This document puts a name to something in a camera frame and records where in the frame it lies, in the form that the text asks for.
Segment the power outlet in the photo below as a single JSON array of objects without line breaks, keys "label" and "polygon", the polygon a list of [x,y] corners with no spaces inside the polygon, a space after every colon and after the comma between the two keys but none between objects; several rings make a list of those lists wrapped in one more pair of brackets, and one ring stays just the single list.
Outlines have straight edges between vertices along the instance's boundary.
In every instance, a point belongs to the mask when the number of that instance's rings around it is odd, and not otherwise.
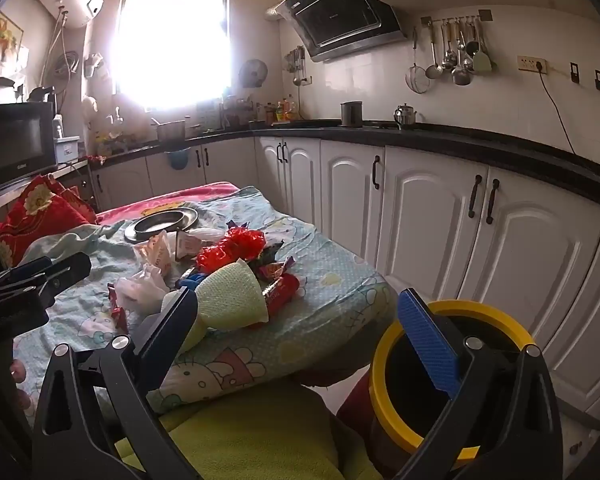
[{"label": "power outlet", "polygon": [[546,60],[541,57],[518,56],[518,70],[538,73],[538,67],[536,67],[538,61],[542,64],[541,72],[546,74]]}]

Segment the pink blanket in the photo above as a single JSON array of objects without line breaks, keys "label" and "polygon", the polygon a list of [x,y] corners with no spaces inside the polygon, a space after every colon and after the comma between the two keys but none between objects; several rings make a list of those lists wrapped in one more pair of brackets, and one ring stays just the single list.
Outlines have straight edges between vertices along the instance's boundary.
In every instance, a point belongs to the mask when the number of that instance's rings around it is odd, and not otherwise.
[{"label": "pink blanket", "polygon": [[220,198],[221,196],[231,195],[238,191],[238,188],[228,182],[216,182],[206,186],[192,187],[183,189],[162,196],[155,196],[142,202],[129,204],[110,211],[105,211],[98,215],[98,224],[111,225],[118,220],[131,220],[155,213],[162,209],[179,207],[185,202],[200,202],[211,198]]}]

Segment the black countertop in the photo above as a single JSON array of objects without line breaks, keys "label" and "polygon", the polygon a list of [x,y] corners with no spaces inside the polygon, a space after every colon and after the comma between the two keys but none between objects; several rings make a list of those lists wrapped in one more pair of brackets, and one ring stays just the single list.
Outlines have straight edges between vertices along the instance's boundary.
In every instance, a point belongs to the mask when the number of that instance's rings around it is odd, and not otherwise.
[{"label": "black countertop", "polygon": [[[150,144],[108,157],[103,166],[112,166],[154,153],[184,150],[200,144],[241,137],[304,137],[336,140],[371,146],[397,146],[425,152],[440,153],[515,171],[554,184],[600,204],[600,165],[547,144],[485,130],[417,124],[410,130],[397,130],[395,123],[366,122],[362,128],[337,126],[337,120],[303,121],[301,126],[288,124],[260,130],[243,129],[213,132],[174,144]],[[91,163],[91,169],[100,166]]]}]

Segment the blue gripper pad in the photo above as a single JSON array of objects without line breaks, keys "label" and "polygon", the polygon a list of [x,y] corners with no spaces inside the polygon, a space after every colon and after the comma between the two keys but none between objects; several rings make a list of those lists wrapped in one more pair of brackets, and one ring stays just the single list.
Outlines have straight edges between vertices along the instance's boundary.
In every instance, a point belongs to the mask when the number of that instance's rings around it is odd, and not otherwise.
[{"label": "blue gripper pad", "polygon": [[458,355],[446,341],[431,312],[412,288],[398,297],[398,320],[433,385],[455,398],[460,389]]}]

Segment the teapot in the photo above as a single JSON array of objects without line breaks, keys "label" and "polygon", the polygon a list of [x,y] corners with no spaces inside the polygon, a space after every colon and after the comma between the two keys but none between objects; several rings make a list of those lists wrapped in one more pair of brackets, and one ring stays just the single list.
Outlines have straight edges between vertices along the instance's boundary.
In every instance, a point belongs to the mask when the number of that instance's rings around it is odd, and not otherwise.
[{"label": "teapot", "polygon": [[407,103],[399,105],[394,112],[394,121],[400,129],[411,128],[416,123],[416,113],[413,106],[407,106]]}]

